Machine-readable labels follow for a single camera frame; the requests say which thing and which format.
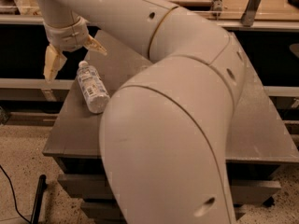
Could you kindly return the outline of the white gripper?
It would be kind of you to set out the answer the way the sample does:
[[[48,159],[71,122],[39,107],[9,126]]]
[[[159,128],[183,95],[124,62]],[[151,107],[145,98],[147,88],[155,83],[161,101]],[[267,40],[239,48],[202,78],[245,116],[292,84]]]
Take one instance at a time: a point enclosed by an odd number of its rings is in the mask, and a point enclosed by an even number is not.
[[[63,68],[67,58],[62,51],[73,52],[84,46],[85,49],[107,55],[105,47],[89,35],[86,22],[79,18],[75,24],[64,28],[54,28],[44,24],[46,36],[50,44],[46,48],[44,78],[52,82]]]

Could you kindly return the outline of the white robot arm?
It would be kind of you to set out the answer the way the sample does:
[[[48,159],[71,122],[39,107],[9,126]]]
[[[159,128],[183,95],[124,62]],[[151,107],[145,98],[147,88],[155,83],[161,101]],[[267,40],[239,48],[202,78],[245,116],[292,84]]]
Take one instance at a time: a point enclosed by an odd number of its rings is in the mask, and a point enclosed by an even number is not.
[[[127,224],[235,224],[225,164],[243,89],[235,36],[165,0],[54,0],[146,57],[111,97],[99,146]]]

